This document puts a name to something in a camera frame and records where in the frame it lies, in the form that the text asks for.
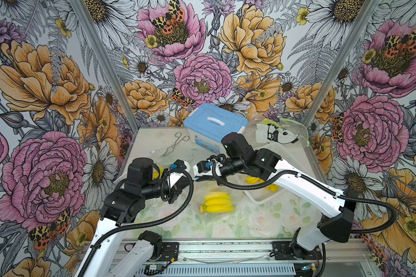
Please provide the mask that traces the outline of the panda zip-top bag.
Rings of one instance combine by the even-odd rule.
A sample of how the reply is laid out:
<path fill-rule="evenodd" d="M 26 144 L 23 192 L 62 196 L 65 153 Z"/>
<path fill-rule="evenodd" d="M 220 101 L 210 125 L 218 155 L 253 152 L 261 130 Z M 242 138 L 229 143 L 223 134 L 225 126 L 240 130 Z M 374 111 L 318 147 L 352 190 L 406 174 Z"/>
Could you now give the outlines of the panda zip-top bag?
<path fill-rule="evenodd" d="M 309 147 L 309 133 L 301 123 L 289 119 L 279 122 L 270 119 L 256 119 L 248 132 L 258 144 L 279 143 L 281 145 L 296 144 Z"/>

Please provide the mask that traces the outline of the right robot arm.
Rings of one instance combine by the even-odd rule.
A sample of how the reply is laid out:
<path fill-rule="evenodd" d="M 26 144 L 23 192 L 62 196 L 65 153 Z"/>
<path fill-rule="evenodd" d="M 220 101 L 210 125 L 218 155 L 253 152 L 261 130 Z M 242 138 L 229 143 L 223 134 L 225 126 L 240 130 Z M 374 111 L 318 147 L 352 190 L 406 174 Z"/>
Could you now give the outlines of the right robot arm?
<path fill-rule="evenodd" d="M 391 204 L 362 199 L 354 190 L 344 191 L 317 181 L 271 150 L 254 150 L 242 134 L 230 133 L 221 143 L 225 154 L 212 155 L 193 167 L 197 181 L 213 179 L 219 185 L 242 191 L 277 185 L 321 211 L 320 221 L 310 227 L 298 228 L 286 247 L 285 254 L 293 259 L 305 259 L 309 252 L 328 241 L 345 243 L 350 234 L 383 231 L 396 220 L 397 212 Z M 369 229 L 353 229 L 358 203 L 386 208 L 387 221 Z"/>

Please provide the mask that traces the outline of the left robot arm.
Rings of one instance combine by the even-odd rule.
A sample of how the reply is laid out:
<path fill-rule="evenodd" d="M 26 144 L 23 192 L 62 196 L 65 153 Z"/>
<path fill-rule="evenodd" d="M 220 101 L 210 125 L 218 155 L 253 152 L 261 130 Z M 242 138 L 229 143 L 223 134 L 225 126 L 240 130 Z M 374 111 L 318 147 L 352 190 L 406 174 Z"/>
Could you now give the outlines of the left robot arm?
<path fill-rule="evenodd" d="M 174 219 L 184 211 L 194 193 L 194 180 L 189 163 L 182 160 L 176 160 L 154 178 L 153 171 L 157 168 L 150 158 L 136 158 L 131 162 L 127 177 L 104 201 L 94 238 L 76 276 L 132 277 L 144 263 L 161 256 L 162 236 L 149 229 Z M 173 203 L 185 188 L 189 189 L 187 198 L 175 212 L 151 222 L 135 223 L 147 200 L 161 199 Z M 128 254 L 113 267 L 113 259 L 125 232 L 138 229 L 144 232 Z"/>

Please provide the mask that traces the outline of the white plastic basket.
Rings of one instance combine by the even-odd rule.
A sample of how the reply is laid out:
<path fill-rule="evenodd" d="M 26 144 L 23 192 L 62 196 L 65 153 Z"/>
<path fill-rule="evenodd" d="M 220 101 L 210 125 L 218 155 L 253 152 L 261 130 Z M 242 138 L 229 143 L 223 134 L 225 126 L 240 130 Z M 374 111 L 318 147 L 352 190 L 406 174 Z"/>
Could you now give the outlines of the white plastic basket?
<path fill-rule="evenodd" d="M 256 205 L 265 204 L 271 200 L 278 200 L 281 198 L 288 190 L 279 187 L 276 192 L 271 192 L 264 188 L 257 190 L 245 190 L 243 191 L 243 199 L 245 201 L 251 202 Z"/>

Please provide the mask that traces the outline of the blue lid storage box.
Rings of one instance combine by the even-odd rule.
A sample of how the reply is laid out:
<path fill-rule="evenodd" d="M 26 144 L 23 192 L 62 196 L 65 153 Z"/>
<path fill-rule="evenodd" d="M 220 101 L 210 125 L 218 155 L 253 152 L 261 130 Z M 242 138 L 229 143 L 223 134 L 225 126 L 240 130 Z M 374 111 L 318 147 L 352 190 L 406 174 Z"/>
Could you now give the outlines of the blue lid storage box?
<path fill-rule="evenodd" d="M 215 154 L 225 154 L 221 140 L 232 132 L 243 133 L 247 125 L 246 117 L 208 103 L 201 104 L 184 120 L 191 141 Z"/>

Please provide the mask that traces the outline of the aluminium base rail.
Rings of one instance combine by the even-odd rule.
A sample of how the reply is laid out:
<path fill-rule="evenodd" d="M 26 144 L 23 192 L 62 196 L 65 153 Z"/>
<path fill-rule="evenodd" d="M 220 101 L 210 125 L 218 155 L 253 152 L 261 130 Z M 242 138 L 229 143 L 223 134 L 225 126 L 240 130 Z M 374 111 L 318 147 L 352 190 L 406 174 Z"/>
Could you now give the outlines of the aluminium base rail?
<path fill-rule="evenodd" d="M 106 241 L 88 277 L 380 277 L 360 239 L 327 242 L 305 259 L 288 255 L 288 240 Z"/>

